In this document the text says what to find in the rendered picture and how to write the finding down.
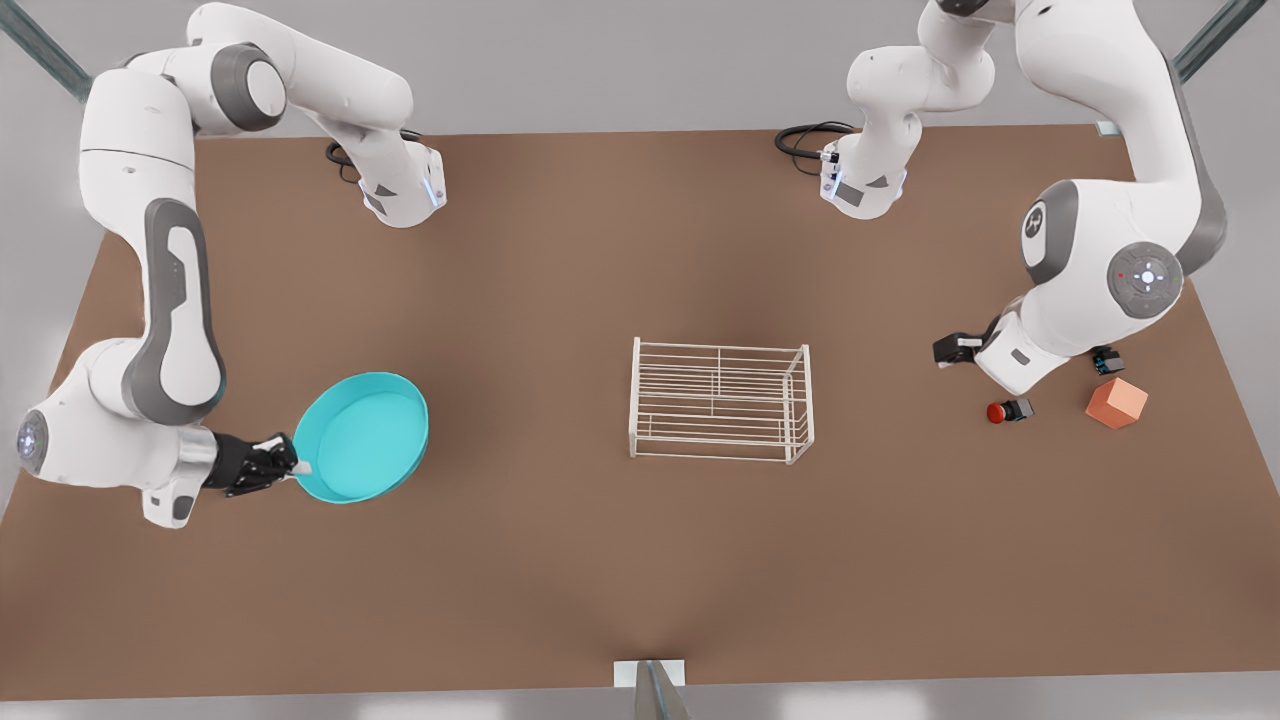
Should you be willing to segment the silver frame post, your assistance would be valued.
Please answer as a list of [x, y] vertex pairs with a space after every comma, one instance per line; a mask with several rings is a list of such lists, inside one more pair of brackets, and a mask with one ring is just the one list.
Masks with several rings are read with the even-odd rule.
[[79, 104], [93, 78], [17, 0], [0, 0], [0, 29]]
[[686, 685], [684, 659], [614, 661], [613, 683], [634, 689], [634, 720], [692, 720], [678, 692]]
[[1134, 0], [1199, 128], [1238, 132], [1274, 104], [1280, 0]]

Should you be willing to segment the orange cube block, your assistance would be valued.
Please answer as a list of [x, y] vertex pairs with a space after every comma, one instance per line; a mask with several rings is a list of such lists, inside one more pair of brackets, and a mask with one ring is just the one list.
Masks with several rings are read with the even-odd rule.
[[1085, 406], [1085, 415], [1108, 428], [1119, 429], [1140, 419], [1149, 395], [1128, 380], [1115, 377], [1098, 386]]

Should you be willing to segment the teal round plate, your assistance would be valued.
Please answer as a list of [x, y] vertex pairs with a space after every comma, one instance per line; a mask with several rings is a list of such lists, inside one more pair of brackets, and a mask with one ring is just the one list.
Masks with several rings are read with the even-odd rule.
[[389, 372], [351, 375], [323, 392], [292, 436], [308, 471], [300, 487], [328, 503], [357, 503], [399, 487], [422, 461], [428, 405], [419, 387]]

